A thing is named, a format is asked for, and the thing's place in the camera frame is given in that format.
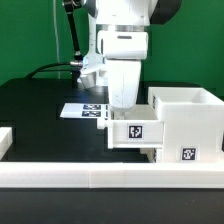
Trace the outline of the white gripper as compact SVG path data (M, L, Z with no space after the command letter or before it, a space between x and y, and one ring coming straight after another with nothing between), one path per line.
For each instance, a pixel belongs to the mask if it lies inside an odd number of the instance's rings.
M140 61L107 60L108 97L112 111L129 112L137 100Z

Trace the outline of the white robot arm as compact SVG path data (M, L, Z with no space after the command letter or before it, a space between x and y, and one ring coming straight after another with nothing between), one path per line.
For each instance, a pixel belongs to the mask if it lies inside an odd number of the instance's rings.
M86 89L108 87L110 109L125 113L134 108L147 58L150 25L163 25L178 12L182 0L63 0L74 46L72 66L80 71ZM89 51L81 54L73 12L89 16Z

